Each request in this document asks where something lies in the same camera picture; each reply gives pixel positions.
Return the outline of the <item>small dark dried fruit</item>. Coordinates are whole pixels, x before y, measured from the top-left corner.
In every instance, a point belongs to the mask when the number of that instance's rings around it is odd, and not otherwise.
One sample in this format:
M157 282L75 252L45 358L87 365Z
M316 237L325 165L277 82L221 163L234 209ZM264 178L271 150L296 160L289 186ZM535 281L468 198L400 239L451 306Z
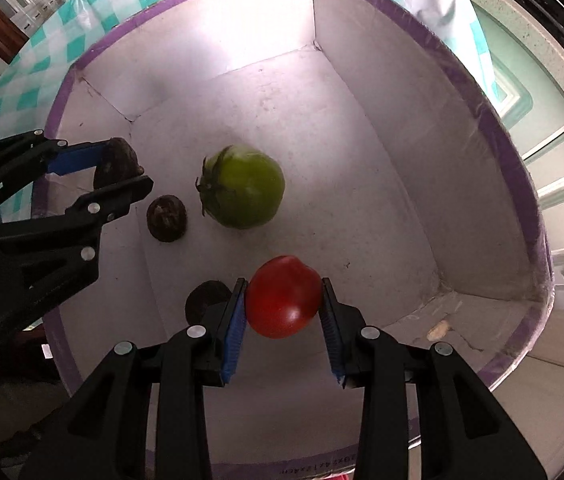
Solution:
M106 188L125 180L140 177L144 169L140 166L131 145L122 138L106 142L95 167L93 188Z

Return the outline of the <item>dark dried fruit with stem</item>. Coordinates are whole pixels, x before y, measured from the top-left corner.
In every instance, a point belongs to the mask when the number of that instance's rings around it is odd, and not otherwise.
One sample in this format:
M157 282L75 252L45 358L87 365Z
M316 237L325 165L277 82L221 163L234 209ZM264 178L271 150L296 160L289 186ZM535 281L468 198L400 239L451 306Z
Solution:
M172 243L186 232L186 208L177 196L161 195L148 206L146 221L152 237L163 243Z

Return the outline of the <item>dark brown dried fruit large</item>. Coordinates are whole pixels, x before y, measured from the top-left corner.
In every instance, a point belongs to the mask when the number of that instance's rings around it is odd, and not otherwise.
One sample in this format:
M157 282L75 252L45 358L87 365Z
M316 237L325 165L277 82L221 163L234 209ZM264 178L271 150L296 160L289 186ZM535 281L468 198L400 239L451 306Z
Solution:
M184 313L188 326L203 325L208 310L215 313L219 304L219 311L224 315L225 305L230 301L232 291L221 281L205 281L194 288L185 300Z

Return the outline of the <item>large green tomato front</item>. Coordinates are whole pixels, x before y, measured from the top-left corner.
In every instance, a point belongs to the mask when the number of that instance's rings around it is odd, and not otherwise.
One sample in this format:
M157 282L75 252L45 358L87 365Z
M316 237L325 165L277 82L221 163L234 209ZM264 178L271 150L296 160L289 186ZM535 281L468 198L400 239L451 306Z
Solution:
M232 144L204 158L195 188L203 216L229 229L249 230L275 217L285 178L281 166L264 152Z

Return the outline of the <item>large red tomato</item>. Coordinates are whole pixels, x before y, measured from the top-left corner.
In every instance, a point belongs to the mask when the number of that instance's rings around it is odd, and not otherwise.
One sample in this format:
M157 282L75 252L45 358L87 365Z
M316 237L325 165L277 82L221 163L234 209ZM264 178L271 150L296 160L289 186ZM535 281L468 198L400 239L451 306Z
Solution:
M319 273L294 256L263 264L247 285L246 320L259 335L282 339L298 333L322 302Z

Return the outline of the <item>teal checkered tablecloth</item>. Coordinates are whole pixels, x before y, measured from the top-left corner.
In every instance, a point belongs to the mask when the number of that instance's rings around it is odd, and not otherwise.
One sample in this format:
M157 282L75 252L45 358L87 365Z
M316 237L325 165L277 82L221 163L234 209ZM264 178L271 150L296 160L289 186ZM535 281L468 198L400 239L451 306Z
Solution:
M66 77L87 55L102 52L117 32L180 0L68 0L32 36L0 77L0 140L17 132L52 133L50 110L68 90ZM510 148L506 127L488 106L495 85L487 42L468 0L391 0L433 52L449 48L482 88L480 129L496 155Z

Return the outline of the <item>white kitchen cabinet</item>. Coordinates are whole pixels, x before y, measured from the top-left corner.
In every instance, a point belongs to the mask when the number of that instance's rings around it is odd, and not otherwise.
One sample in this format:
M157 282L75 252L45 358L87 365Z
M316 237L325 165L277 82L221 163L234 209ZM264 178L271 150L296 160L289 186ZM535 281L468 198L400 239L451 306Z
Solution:
M498 110L532 176L544 215L554 305L499 400L552 479L564 479L564 47L534 0L471 0L496 71Z

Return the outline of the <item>purple-edged cardboard box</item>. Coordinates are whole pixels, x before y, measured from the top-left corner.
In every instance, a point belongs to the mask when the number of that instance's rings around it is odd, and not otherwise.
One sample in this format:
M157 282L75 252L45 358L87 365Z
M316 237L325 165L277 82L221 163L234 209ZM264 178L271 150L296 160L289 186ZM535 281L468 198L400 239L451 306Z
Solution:
M509 135L503 154L489 146L468 74L391 0L180 0L106 40L66 77L52 133L127 140L189 225L159 243L137 204L105 226L98 281L45 318L67 388L117 342L183 330L198 284L278 255L403 344L448 342L498 387L544 329L551 272L530 177ZM282 168L264 226L201 214L201 163L232 144Z

